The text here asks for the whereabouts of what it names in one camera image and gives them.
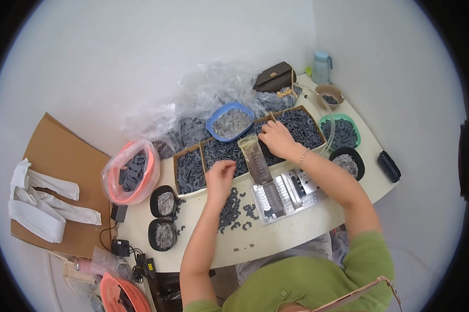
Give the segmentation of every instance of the brown bowl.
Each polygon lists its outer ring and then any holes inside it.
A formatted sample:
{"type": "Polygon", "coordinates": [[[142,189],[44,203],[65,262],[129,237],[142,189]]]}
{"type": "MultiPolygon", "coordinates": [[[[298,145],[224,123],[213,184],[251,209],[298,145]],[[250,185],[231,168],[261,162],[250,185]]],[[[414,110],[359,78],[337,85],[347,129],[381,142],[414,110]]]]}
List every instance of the brown bowl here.
{"type": "MultiPolygon", "coordinates": [[[[320,96],[329,95],[329,96],[334,97],[337,100],[338,104],[336,105],[329,104],[331,110],[337,109],[340,106],[340,104],[342,104],[345,100],[342,95],[342,91],[338,89],[336,86],[334,86],[333,84],[320,84],[316,87],[315,90],[316,92],[318,92],[320,96]]],[[[318,99],[318,104],[322,108],[326,109],[325,104],[319,99],[318,99]]]]}

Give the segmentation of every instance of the green sweater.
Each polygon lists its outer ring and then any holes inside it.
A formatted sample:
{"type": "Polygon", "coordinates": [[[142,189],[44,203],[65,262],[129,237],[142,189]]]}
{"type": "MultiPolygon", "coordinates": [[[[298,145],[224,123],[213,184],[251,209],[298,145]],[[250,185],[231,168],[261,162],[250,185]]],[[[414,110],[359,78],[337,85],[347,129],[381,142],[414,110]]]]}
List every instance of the green sweater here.
{"type": "MultiPolygon", "coordinates": [[[[291,257],[263,266],[227,298],[222,308],[209,300],[194,301],[185,312],[277,311],[283,302],[316,309],[384,275],[394,279],[393,263],[383,235],[367,232],[349,243],[340,268],[328,259],[291,257]]],[[[381,283],[338,311],[384,311],[392,291],[381,283]]]]}

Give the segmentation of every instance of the clear plastic tube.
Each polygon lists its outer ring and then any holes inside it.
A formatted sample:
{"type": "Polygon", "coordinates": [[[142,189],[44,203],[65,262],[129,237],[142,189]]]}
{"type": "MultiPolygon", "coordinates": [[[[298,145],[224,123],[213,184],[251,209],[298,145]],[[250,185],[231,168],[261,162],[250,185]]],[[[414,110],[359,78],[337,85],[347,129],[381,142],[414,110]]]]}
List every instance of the clear plastic tube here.
{"type": "Polygon", "coordinates": [[[333,118],[333,112],[331,111],[331,107],[325,101],[325,99],[322,96],[320,96],[319,93],[316,92],[314,89],[308,88],[305,85],[299,84],[298,82],[295,82],[295,85],[299,86],[302,89],[306,89],[306,90],[311,91],[317,97],[318,100],[320,100],[322,103],[324,103],[324,105],[326,107],[326,110],[328,111],[328,115],[330,115],[330,118],[331,118],[330,137],[325,138],[326,139],[325,148],[319,153],[320,156],[324,156],[326,154],[326,152],[328,152],[328,150],[330,149],[331,143],[333,142],[333,139],[335,138],[335,119],[333,118]]]}

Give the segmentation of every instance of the water bottle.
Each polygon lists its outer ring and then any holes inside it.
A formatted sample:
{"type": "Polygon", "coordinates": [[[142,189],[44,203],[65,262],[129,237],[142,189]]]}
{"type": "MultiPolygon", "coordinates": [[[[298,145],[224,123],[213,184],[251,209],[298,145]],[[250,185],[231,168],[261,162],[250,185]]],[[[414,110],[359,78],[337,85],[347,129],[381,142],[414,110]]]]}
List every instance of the water bottle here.
{"type": "Polygon", "coordinates": [[[326,51],[323,51],[323,50],[315,51],[314,62],[312,64],[312,76],[311,76],[312,81],[315,84],[328,83],[330,69],[333,69],[331,56],[326,51]]]}

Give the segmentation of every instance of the white wall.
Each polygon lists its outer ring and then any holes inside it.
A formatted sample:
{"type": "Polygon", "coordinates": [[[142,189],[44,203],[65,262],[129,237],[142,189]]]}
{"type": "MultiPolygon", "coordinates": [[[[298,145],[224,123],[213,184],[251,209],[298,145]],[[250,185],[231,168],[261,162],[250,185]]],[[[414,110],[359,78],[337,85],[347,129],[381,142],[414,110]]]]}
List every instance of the white wall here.
{"type": "Polygon", "coordinates": [[[302,73],[315,46],[313,18],[310,1],[40,4],[0,76],[0,245],[37,311],[58,311],[54,291],[63,311],[90,311],[58,279],[57,260],[52,288],[46,252],[10,235],[9,181],[44,112],[113,155],[126,143],[120,131],[125,111],[169,98],[199,63],[269,67],[286,60],[302,73]]]}
{"type": "Polygon", "coordinates": [[[465,114],[455,67],[413,1],[330,0],[313,7],[317,48],[333,58],[330,80],[402,173],[375,209],[403,310],[420,310],[454,253],[465,209],[457,171],[465,114]]]}

